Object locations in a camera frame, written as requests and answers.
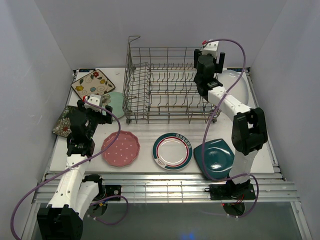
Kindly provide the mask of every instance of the polka dot plate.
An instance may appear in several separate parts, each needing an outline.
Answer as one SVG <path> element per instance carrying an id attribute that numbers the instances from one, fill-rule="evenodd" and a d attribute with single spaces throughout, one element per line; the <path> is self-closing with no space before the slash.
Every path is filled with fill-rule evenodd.
<path id="1" fill-rule="evenodd" d="M 117 132 L 111 133 L 103 141 L 101 149 L 105 149 L 116 135 Z M 138 138 L 130 131 L 120 131 L 117 140 L 102 154 L 102 157 L 111 166 L 123 167 L 138 157 L 139 150 Z"/>
<path id="2" fill-rule="evenodd" d="M 152 155 L 160 167 L 175 171 L 188 165 L 192 157 L 192 147 L 186 137 L 171 132 L 155 141 Z"/>

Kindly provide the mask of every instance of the mint green plate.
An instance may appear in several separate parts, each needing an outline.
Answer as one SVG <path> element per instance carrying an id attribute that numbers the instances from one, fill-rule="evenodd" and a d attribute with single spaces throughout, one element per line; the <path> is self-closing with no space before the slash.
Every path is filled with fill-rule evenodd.
<path id="1" fill-rule="evenodd" d="M 122 110 L 122 104 L 124 103 L 124 96 L 121 92 L 112 91 L 102 95 L 102 106 L 112 107 L 112 113 L 119 119 L 122 118 L 125 113 Z"/>

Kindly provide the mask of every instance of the teal square plate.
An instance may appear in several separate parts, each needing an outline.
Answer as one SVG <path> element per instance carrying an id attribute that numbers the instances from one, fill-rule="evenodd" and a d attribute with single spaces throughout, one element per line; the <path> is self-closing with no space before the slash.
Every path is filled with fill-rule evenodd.
<path id="1" fill-rule="evenodd" d="M 203 173 L 205 173 L 202 164 L 202 145 L 197 146 L 193 153 L 196 163 Z M 214 179 L 224 179 L 228 176 L 235 155 L 223 139 L 207 141 L 204 144 L 204 162 L 205 168 L 210 177 Z"/>

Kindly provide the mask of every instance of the dish rack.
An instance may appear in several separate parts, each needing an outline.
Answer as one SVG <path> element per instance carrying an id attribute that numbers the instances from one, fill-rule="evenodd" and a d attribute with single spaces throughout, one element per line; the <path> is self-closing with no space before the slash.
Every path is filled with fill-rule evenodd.
<path id="1" fill-rule="evenodd" d="M 194 83 L 194 50 L 199 47 L 132 47 L 139 38 L 128 38 L 122 106 L 127 124 L 140 120 L 206 123 L 216 106 L 198 94 Z"/>

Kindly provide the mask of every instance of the gray wall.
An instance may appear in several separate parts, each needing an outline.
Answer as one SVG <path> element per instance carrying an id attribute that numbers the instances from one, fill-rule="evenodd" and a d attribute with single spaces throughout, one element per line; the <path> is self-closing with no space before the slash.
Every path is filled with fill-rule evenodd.
<path id="1" fill-rule="evenodd" d="M 243 44 L 251 66 L 286 0 L 35 0 L 72 69 L 125 65 L 129 35 L 140 47 L 199 46 L 212 38 Z M 231 43 L 226 66 L 240 66 Z"/>
<path id="2" fill-rule="evenodd" d="M 320 3 L 289 0 L 252 66 L 259 104 L 284 176 L 294 181 L 320 239 Z"/>
<path id="3" fill-rule="evenodd" d="M 0 23 L 0 239 L 9 240 L 15 204 L 48 164 L 72 71 L 34 0 L 0 1 Z M 16 216 L 19 236 L 30 206 Z"/>

